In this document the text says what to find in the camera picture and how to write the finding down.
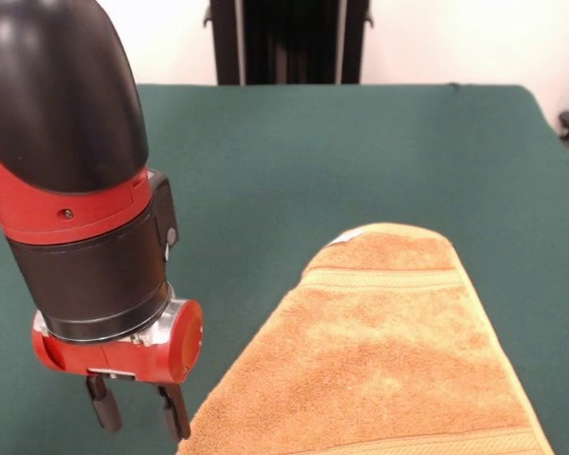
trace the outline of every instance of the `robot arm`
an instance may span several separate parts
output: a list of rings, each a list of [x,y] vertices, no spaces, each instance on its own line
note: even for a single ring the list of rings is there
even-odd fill
[[[36,355],[86,376],[110,430],[103,379],[155,384],[179,440],[202,314],[166,280],[178,231],[147,157],[135,81],[96,1],[0,0],[0,226],[38,307]]]

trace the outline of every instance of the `towel stripe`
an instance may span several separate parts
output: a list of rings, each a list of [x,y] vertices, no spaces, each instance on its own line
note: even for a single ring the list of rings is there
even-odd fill
[[[373,441],[295,455],[542,455],[531,428]]]
[[[456,269],[383,271],[315,268],[307,272],[300,286],[426,288],[462,285]]]

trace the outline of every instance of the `white tag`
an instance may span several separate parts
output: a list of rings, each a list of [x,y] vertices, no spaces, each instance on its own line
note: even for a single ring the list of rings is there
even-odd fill
[[[347,232],[344,232],[340,235],[340,237],[338,237],[337,239],[335,239],[333,242],[331,242],[329,245],[333,245],[333,244],[343,244],[345,242],[348,242],[352,239],[354,239],[355,237],[358,237],[359,235],[364,234],[364,229],[362,229],[362,227],[358,227],[356,229],[352,229],[349,230]]]

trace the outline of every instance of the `black stand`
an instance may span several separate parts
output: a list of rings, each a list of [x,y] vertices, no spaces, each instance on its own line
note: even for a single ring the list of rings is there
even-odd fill
[[[211,0],[219,84],[359,83],[369,2]]]

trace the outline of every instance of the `black metal frame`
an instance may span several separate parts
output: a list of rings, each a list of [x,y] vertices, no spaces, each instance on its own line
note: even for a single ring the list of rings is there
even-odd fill
[[[342,83],[360,82],[364,23],[367,20],[369,6],[370,0],[347,2],[341,63]],[[297,17],[296,9],[304,7],[322,8],[321,17],[325,18],[325,21],[320,24],[317,21],[317,27],[324,34],[324,39],[316,40],[316,36],[310,38],[309,33],[299,33],[298,30],[287,32],[287,42],[290,46],[295,46],[296,50],[288,49],[284,63],[279,66],[279,70],[274,70],[279,52],[274,50],[273,30],[267,29],[266,25],[278,27],[281,34],[283,27],[294,29],[295,24],[292,24],[292,21]],[[236,30],[236,1],[211,0],[210,8],[217,81],[219,85],[239,85],[241,71]],[[339,0],[322,0],[321,4],[318,0],[316,3],[307,3],[307,1],[304,3],[299,0],[280,2],[243,0],[242,10],[245,15],[245,35],[252,35],[251,39],[246,39],[245,83],[283,83],[283,79],[287,83],[335,83],[337,59],[335,42],[339,24]],[[262,14],[271,14],[272,20],[267,20],[266,17],[260,20]],[[300,39],[305,39],[303,45],[300,45]]]

